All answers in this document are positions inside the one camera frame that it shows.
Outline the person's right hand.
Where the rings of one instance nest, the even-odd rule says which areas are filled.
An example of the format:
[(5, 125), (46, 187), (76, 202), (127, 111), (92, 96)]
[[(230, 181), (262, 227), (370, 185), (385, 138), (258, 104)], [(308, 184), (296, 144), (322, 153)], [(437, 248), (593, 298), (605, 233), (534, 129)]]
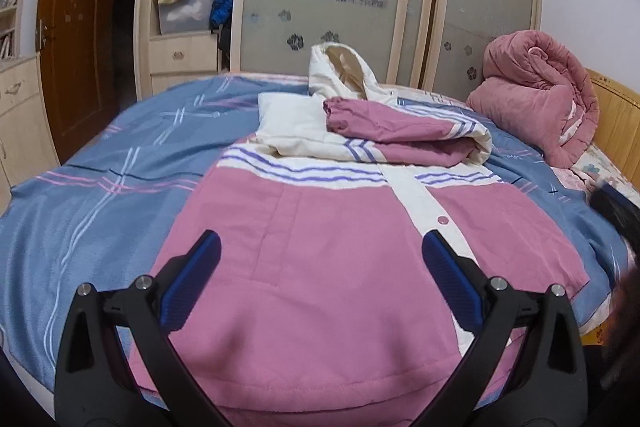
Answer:
[(639, 372), (639, 263), (618, 284), (604, 347), (602, 386), (628, 381)]

